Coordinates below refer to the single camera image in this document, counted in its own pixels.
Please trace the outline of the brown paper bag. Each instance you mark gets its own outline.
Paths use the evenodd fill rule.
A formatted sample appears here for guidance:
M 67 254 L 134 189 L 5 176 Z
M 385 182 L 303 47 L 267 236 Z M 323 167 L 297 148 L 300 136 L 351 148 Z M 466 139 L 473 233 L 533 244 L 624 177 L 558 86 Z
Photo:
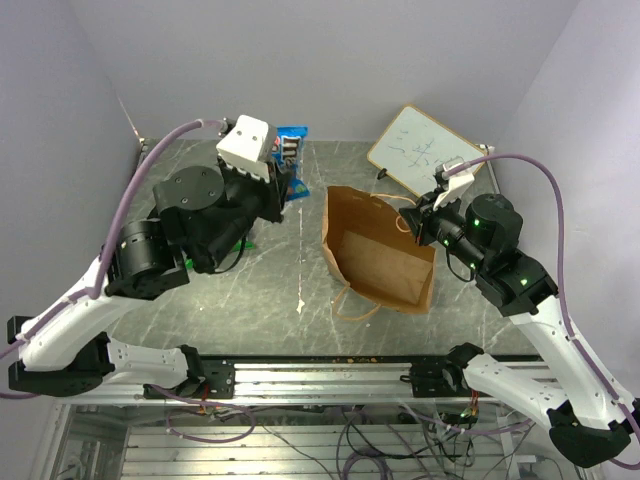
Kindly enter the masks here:
M 343 287 L 332 313 L 346 321 L 364 321 L 380 309 L 426 314 L 431 308 L 436 249 L 416 244 L 400 225 L 399 213 L 385 200 L 349 186 L 329 186 L 322 221 L 322 250 L 328 271 Z M 340 312 L 353 292 L 373 303 L 360 316 Z

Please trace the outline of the green Chuba chips bag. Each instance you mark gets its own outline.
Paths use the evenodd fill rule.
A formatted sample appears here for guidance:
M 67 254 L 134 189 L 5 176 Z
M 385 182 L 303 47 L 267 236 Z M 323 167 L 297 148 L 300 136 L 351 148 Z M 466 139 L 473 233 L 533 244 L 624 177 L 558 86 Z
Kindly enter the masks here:
M 254 248 L 255 248 L 255 245 L 251 241 L 249 241 L 247 237 L 243 237 L 240 241 L 238 241 L 233 247 L 228 249 L 226 252 L 223 252 L 223 251 L 216 252 L 216 255 L 219 257 L 217 265 L 220 265 L 226 259 L 226 257 L 229 256 L 230 254 L 236 253 L 236 257 L 225 269 L 220 270 L 219 268 L 217 268 L 214 271 L 214 274 L 221 274 L 231 270 L 239 263 L 240 259 L 242 258 L 246 250 L 251 250 Z

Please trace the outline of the blue M&M's candy packet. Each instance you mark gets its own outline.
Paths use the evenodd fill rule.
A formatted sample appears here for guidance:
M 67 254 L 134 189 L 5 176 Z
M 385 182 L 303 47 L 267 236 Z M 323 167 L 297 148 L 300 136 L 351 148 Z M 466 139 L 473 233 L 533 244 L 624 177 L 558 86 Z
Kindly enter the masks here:
M 277 138 L 272 149 L 272 157 L 282 173 L 290 173 L 287 187 L 287 200 L 292 201 L 308 197 L 309 189 L 300 178 L 300 164 L 304 142 L 308 135 L 306 125 L 279 126 Z

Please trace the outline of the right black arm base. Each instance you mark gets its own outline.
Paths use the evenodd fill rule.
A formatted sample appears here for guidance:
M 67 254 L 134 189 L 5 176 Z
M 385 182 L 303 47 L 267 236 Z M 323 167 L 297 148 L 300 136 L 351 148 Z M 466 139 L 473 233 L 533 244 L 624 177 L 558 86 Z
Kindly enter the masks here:
M 464 369 L 484 350 L 471 343 L 453 347 L 445 356 L 425 357 L 413 363 L 399 380 L 409 384 L 414 398 L 467 397 L 473 390 L 464 377 Z

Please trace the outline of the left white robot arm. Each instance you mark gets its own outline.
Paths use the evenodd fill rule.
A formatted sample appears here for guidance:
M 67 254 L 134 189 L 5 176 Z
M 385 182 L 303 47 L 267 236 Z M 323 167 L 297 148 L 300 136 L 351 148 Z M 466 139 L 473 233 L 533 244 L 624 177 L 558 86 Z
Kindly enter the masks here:
M 123 226 L 99 282 L 101 261 L 50 308 L 45 325 L 38 318 L 14 316 L 7 340 L 19 357 L 8 368 L 16 397 L 71 397 L 102 385 L 138 385 L 147 398 L 159 386 L 174 395 L 196 397 L 207 373 L 194 347 L 152 349 L 111 338 L 116 320 L 166 292 L 189 283 L 190 272 L 220 274 L 233 247 L 243 247 L 256 219 L 276 223 L 292 175 L 268 163 L 268 179 L 254 178 L 220 161 L 215 168 L 190 166 L 153 188 L 155 205 L 144 220 Z

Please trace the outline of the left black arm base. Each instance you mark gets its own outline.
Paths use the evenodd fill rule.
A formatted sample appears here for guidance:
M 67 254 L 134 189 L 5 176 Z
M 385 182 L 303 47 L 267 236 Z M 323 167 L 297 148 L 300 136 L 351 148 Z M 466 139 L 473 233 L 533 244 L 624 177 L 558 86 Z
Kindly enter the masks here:
M 204 360 L 194 372 L 180 367 L 155 369 L 152 380 L 143 384 L 142 397 L 147 400 L 165 398 L 164 394 L 152 387 L 154 384 L 180 397 L 231 399 L 234 394 L 235 373 L 234 366 L 226 360 Z

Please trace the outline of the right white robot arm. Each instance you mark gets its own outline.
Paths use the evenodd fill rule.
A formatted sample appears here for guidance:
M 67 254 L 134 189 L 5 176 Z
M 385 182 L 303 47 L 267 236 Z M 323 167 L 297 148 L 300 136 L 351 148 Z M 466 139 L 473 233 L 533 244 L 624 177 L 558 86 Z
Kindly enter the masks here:
M 528 378 L 471 343 L 453 347 L 440 375 L 459 396 L 486 393 L 547 429 L 570 462 L 590 468 L 620 455 L 631 443 L 639 400 L 606 390 L 603 367 L 593 369 L 578 330 L 562 315 L 559 288 L 545 268 L 518 248 L 523 219 L 500 194 L 482 194 L 459 212 L 459 201 L 436 207 L 429 193 L 404 207 L 401 218 L 420 246 L 441 244 L 469 268 L 470 281 L 535 347 L 559 386 Z

